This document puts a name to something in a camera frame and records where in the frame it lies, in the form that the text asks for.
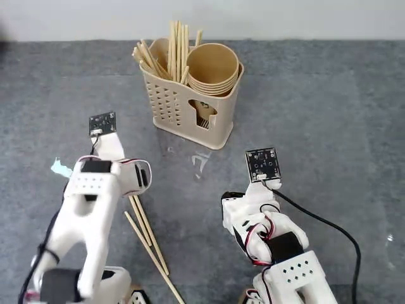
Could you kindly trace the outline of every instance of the utensil holder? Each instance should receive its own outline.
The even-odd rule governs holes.
[[[150,48],[159,63],[167,66],[168,40],[155,40]],[[226,96],[207,96],[178,82],[161,79],[140,66],[157,128],[202,144],[210,149],[221,149],[234,127],[233,117],[244,67],[239,63],[238,79]],[[209,119],[197,116],[195,102],[211,106],[216,114]]]

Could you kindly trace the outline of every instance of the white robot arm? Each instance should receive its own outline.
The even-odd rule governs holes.
[[[106,267],[108,236],[120,197],[141,194],[150,186],[150,166],[144,160],[125,159],[114,113],[90,118],[90,134],[92,119],[101,126],[92,137],[92,152],[95,148],[98,156],[83,156],[76,162],[43,250],[32,263],[35,290],[40,301],[49,304],[117,304],[131,284],[124,268]],[[76,243],[84,243],[87,250],[82,269],[56,268]]]
[[[305,232],[280,213],[267,188],[281,186],[274,148],[248,151],[247,164],[252,183],[246,194],[221,198],[223,226],[254,265],[264,266],[245,303],[336,304],[315,253],[304,252],[309,246]]]

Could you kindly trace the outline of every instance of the gray carpet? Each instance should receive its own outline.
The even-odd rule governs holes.
[[[187,303],[236,303],[259,268],[222,227],[220,196],[248,184],[244,151],[277,147],[282,191],[359,241],[359,303],[405,296],[405,42],[227,41],[246,67],[227,145],[210,151],[154,127],[130,57],[134,41],[3,45],[0,57],[1,303],[15,303],[72,167],[90,150],[88,117],[115,110],[127,156],[154,172],[142,201]],[[209,155],[201,178],[191,157]],[[350,303],[355,253],[338,232],[286,203],[309,236],[339,303]],[[109,265],[126,267],[153,303],[175,303],[120,202]],[[81,266],[83,246],[63,265]]]

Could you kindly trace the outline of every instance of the wooden chopstick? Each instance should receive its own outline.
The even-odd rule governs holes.
[[[187,66],[187,57],[188,57],[188,55],[189,55],[189,26],[188,26],[188,25],[186,25],[186,26],[184,27],[184,36],[185,36],[185,49],[184,49],[185,58],[184,58],[184,69],[183,69],[183,73],[184,73],[185,68],[186,68],[186,66]]]
[[[180,294],[178,293],[176,287],[173,285],[173,283],[171,282],[171,280],[169,279],[169,277],[165,274],[165,271],[163,270],[162,266],[159,264],[158,259],[154,256],[152,250],[148,247],[146,240],[144,239],[144,237],[142,236],[142,234],[140,233],[140,230],[138,229],[138,227],[136,226],[134,220],[132,219],[132,217],[129,215],[128,212],[124,212],[125,216],[127,217],[129,224],[132,226],[132,228],[134,229],[135,233],[138,235],[138,238],[140,239],[140,241],[142,242],[142,244],[144,245],[147,253],[149,254],[149,256],[151,257],[153,263],[155,264],[156,268],[159,270],[162,278],[165,280],[165,282],[167,283],[167,285],[169,286],[170,290],[172,291],[172,293],[175,295],[177,301],[180,304],[185,304],[182,297],[180,296]]]
[[[138,210],[138,208],[137,208],[137,206],[136,206],[136,204],[135,204],[134,197],[133,197],[132,195],[130,195],[130,196],[129,196],[129,200],[130,200],[130,202],[131,202],[132,209],[134,209],[135,216],[137,217],[137,220],[138,220],[138,223],[139,223],[139,225],[140,225],[140,228],[142,229],[142,233],[143,233],[144,236],[145,236],[147,245],[148,245],[148,246],[152,246],[151,238],[149,237],[149,235],[148,235],[148,233],[147,233],[147,230],[146,230],[144,221],[143,221],[143,219],[142,219],[142,216],[140,215],[139,210]]]
[[[176,64],[176,30],[175,30],[175,23],[171,22],[170,24],[170,39],[171,39],[171,70],[170,75],[174,81],[176,81],[176,74],[177,74],[177,64]]]
[[[198,30],[197,37],[196,37],[196,46],[199,46],[201,43],[201,38],[203,37],[203,31]]]
[[[144,223],[145,223],[145,226],[146,226],[146,229],[147,229],[147,233],[150,235],[151,240],[152,240],[152,244],[153,244],[153,246],[154,246],[154,249],[156,250],[156,253],[158,254],[160,263],[162,264],[162,267],[163,267],[163,269],[165,270],[166,275],[169,275],[169,269],[167,268],[165,259],[163,258],[162,252],[160,251],[158,242],[156,242],[156,238],[154,237],[154,233],[153,233],[153,231],[152,231],[152,228],[151,228],[151,226],[149,225],[149,221],[147,220],[145,211],[144,211],[144,209],[143,209],[143,207],[142,207],[142,205],[141,205],[141,203],[140,203],[140,200],[139,200],[138,196],[137,196],[137,195],[134,195],[134,198],[135,198],[135,202],[136,202],[136,204],[137,204],[137,208],[138,208],[139,211],[140,211],[140,215],[141,215],[141,217],[142,217],[142,219],[143,219],[143,221],[144,221]]]
[[[168,56],[167,56],[167,72],[171,74],[171,27],[172,27],[173,21],[169,22],[169,44],[168,44]]]
[[[143,39],[141,40],[140,50],[142,51],[142,55],[145,57],[147,64],[156,71],[156,74],[159,75],[159,77],[164,78],[156,65],[156,60],[153,58],[145,40]]]
[[[140,63],[140,61],[142,60],[142,57],[140,56],[137,47],[134,47],[134,51],[132,52],[132,57],[134,57],[134,59],[137,61],[137,63]]]
[[[180,81],[181,73],[182,73],[182,23],[178,22],[177,27],[177,67],[176,67],[176,80],[177,82]]]
[[[180,67],[180,79],[182,79],[183,71],[185,69],[185,27],[182,25],[182,66]]]
[[[189,66],[187,65],[184,69],[183,75],[182,75],[182,79],[180,81],[181,84],[185,84],[185,81],[187,79],[187,74],[189,73]]]
[[[171,75],[165,70],[164,67],[161,66],[161,64],[157,60],[156,60],[156,66],[158,67],[158,70],[164,79],[171,80]]]

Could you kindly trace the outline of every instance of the red wire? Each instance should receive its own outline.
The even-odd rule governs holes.
[[[263,226],[265,227],[265,229],[266,229],[266,231],[267,231],[265,239],[271,238],[271,235],[273,234],[273,231],[274,231],[274,225],[273,225],[273,222],[272,222],[268,217],[266,217],[266,219],[268,219],[268,220],[270,221],[270,224],[271,224],[271,229],[270,229],[270,231],[268,231],[267,227],[264,226],[263,224],[257,223],[257,224],[255,224],[255,225],[253,225],[253,226],[251,227],[251,230],[247,233],[246,240],[245,240],[246,255],[252,260],[253,265],[257,265],[257,266],[269,266],[269,265],[271,265],[271,264],[270,264],[270,263],[267,263],[267,262],[264,262],[264,261],[259,261],[259,260],[256,260],[256,259],[252,258],[252,257],[249,255],[249,253],[247,252],[247,245],[249,244],[249,241],[250,241],[251,234],[252,234],[253,230],[254,230],[258,225],[263,225]]]

